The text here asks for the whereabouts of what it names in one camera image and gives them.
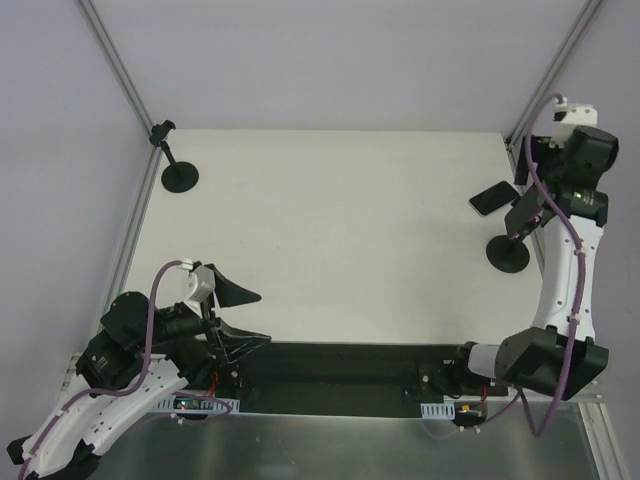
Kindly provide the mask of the black phone stand round base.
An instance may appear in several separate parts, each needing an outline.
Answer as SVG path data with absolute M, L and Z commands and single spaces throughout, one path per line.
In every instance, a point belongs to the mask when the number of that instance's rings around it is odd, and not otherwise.
M 493 237 L 485 248 L 486 257 L 491 265 L 508 274 L 523 271 L 530 262 L 530 252 L 525 245 L 525 239 L 538 228 L 540 222 L 540 215 L 534 215 L 528 220 L 506 217 L 506 233 Z

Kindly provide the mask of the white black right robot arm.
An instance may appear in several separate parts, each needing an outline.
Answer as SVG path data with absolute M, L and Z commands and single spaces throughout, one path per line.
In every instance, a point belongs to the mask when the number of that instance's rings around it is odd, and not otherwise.
M 608 221 L 608 196 L 598 191 L 614 164 L 618 139 L 592 126 L 577 126 L 564 145 L 536 137 L 522 149 L 520 182 L 537 180 L 505 216 L 506 232 L 486 247 L 489 262 L 518 273 L 529 261 L 525 238 L 540 232 L 544 269 L 531 326 L 498 345 L 468 342 L 450 369 L 452 387 L 473 394 L 486 379 L 569 400 L 607 366 L 609 351 L 597 345 L 591 292 L 599 243 Z

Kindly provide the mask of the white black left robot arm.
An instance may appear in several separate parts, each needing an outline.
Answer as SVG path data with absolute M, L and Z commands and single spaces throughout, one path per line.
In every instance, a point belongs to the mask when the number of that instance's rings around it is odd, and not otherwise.
M 34 434 L 9 443 L 19 478 L 88 478 L 131 426 L 185 387 L 206 388 L 217 403 L 220 382 L 271 338 L 231 327 L 215 311 L 260 299 L 215 265 L 188 260 L 164 265 L 149 294 L 117 296 L 53 412 Z

